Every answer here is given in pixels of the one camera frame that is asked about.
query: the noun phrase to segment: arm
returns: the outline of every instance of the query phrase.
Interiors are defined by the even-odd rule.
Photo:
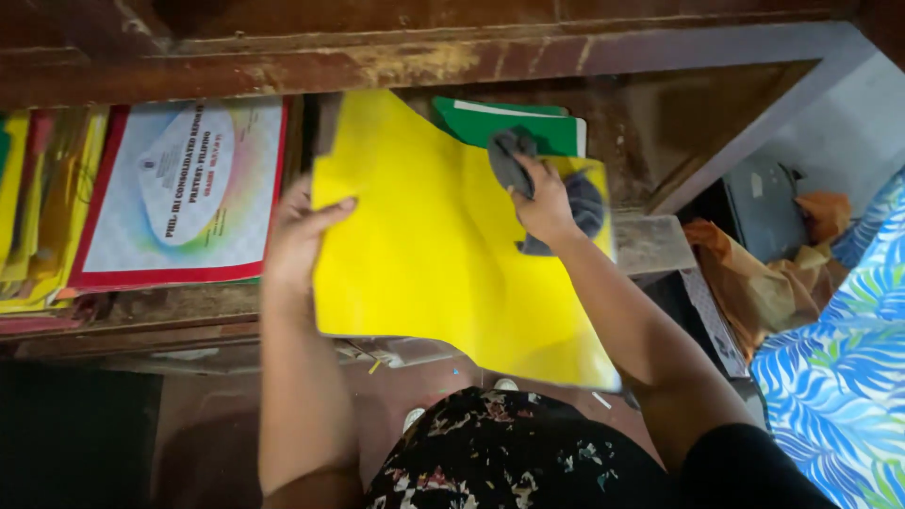
[[[519,220],[566,267],[607,355],[641,405],[657,452],[672,472],[704,433],[754,424],[744,402],[700,346],[578,229],[554,168],[519,156],[534,199],[510,191]]]
[[[355,207],[310,211],[304,187],[280,202],[261,285],[259,476],[268,506],[360,505],[352,399],[333,342],[315,327],[311,269],[320,236]]]

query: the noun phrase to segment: hand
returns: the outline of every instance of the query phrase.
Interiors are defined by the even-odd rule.
[[[277,205],[261,281],[263,294],[277,293],[274,301],[310,294],[323,232],[355,210],[356,200],[348,197],[312,211],[309,188],[304,180],[296,183]]]
[[[508,189],[516,215],[528,233],[550,249],[568,239],[584,237],[572,217],[566,186],[559,178],[557,169],[546,161],[537,161],[522,154],[514,156],[534,181],[533,199],[525,197],[512,186]]]

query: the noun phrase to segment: gray cloth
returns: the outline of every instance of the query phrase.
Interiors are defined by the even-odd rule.
[[[527,132],[504,130],[491,136],[487,144],[487,154],[491,160],[493,175],[500,185],[508,189],[512,186],[525,197],[534,197],[534,182],[528,171],[524,169],[512,154],[519,152],[535,157],[538,154],[537,144]],[[568,203],[572,209],[572,217],[578,228],[589,238],[594,238],[604,227],[605,204],[600,191],[587,179],[583,171],[577,171],[563,181],[566,185]],[[533,256],[552,256],[550,248],[531,234],[525,240],[517,242],[520,253]]]

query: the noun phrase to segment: green notebook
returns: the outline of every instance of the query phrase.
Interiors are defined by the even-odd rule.
[[[587,123],[563,115],[558,106],[522,106],[446,97],[432,100],[431,121],[451,136],[475,147],[487,148],[491,134],[521,127],[538,143],[538,154],[586,156]]]

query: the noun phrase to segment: sneaker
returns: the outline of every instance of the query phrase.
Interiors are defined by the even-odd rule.
[[[418,420],[419,417],[424,415],[424,412],[425,410],[423,408],[416,408],[409,412],[407,416],[405,416],[405,423],[403,423],[402,425],[403,434],[408,431],[408,428],[412,427],[414,422]]]
[[[493,388],[496,390],[519,390],[519,386],[510,379],[497,380],[497,383],[493,384]]]

